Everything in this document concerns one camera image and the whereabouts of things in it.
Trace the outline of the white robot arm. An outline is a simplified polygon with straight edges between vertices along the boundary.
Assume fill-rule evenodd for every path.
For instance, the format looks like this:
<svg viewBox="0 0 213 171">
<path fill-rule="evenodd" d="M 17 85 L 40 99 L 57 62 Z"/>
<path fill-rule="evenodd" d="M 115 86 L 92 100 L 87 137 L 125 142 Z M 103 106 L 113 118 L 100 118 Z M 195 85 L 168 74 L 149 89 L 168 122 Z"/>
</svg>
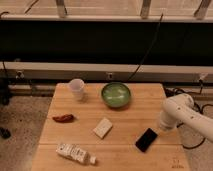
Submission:
<svg viewBox="0 0 213 171">
<path fill-rule="evenodd" d="M 213 142 L 213 119 L 194 111 L 193 106 L 193 98 L 186 93 L 166 98 L 162 102 L 159 127 L 164 131 L 171 130 L 182 121 Z"/>
</svg>

